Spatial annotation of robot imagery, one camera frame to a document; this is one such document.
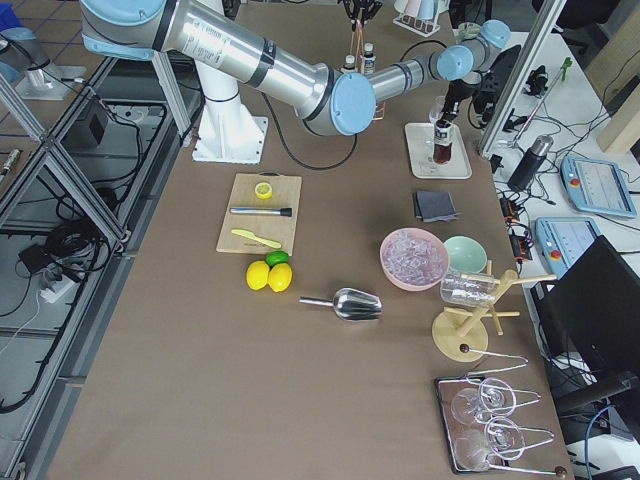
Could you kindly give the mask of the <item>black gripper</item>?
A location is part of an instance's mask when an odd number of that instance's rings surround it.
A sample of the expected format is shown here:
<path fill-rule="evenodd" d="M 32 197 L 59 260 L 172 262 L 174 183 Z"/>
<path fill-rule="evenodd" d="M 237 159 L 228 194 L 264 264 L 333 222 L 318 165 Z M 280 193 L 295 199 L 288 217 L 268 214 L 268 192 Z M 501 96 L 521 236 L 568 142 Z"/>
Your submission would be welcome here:
<path fill-rule="evenodd" d="M 371 20 L 383 6 L 378 0 L 343 0 L 342 4 L 350 20 Z"/>
<path fill-rule="evenodd" d="M 473 95 L 473 85 L 464 80 L 449 83 L 444 102 L 444 119 L 455 120 L 459 114 L 462 102 Z"/>

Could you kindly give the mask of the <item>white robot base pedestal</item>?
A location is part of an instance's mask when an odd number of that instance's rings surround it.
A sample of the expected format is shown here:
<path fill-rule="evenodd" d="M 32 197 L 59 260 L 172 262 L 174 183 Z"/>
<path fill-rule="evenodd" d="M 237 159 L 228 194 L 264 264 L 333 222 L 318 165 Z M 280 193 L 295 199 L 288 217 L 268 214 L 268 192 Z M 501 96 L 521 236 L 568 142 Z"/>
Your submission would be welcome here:
<path fill-rule="evenodd" d="M 268 128 L 264 116 L 252 116 L 240 98 L 237 81 L 203 62 L 196 62 L 205 97 L 193 151 L 197 162 L 256 165 Z"/>

